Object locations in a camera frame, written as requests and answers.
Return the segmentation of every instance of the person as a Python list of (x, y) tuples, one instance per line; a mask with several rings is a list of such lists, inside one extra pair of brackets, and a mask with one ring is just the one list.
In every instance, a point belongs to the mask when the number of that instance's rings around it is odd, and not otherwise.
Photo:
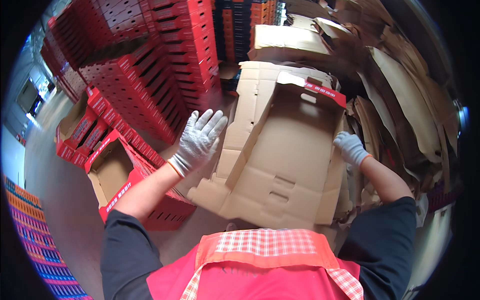
[(162, 265), (142, 221), (166, 191), (211, 159), (227, 124), (222, 115), (209, 109), (199, 118), (194, 111), (177, 153), (108, 215), (100, 264), (105, 299), (400, 299), (412, 268), (412, 193), (347, 132), (334, 145), (384, 205), (355, 218), (338, 258), (321, 234), (255, 229), (203, 236), (187, 255)]

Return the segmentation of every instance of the pile of cardboard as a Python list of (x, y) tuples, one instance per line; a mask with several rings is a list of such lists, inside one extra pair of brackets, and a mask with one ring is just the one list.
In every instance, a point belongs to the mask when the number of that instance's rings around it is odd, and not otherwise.
[(255, 26), (216, 172), (188, 197), (261, 227), (349, 222), (380, 199), (358, 170), (347, 185), (332, 146), (340, 130), (356, 133), (417, 199), (441, 178), (448, 191), (456, 107), (382, 4), (285, 2), (288, 26)]

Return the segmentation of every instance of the white work glove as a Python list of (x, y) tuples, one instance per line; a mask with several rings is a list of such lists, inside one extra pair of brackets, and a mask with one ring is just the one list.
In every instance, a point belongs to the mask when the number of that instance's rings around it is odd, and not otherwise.
[(206, 164), (215, 153), (220, 138), (218, 137), (227, 124), (228, 118), (218, 110), (207, 110), (200, 118), (194, 111), (185, 125), (180, 137), (179, 149), (168, 162), (182, 176)]
[(343, 159), (355, 168), (359, 168), (362, 161), (372, 156), (363, 149), (363, 144), (356, 134), (350, 134), (346, 131), (339, 132), (333, 144), (340, 148)]

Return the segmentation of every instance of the red apron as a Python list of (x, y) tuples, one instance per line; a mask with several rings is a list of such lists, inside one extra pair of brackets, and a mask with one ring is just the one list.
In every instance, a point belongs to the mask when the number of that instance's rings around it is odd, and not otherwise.
[[(203, 236), (196, 252), (194, 274), (180, 299), (195, 300), (203, 267), (221, 262), (249, 264), (262, 269), (300, 265), (321, 267), (349, 299), (363, 299), (360, 282), (340, 267), (325, 236), (305, 229), (239, 230)], [(152, 273), (147, 283), (153, 298), (159, 299), (154, 297), (156, 277)]]

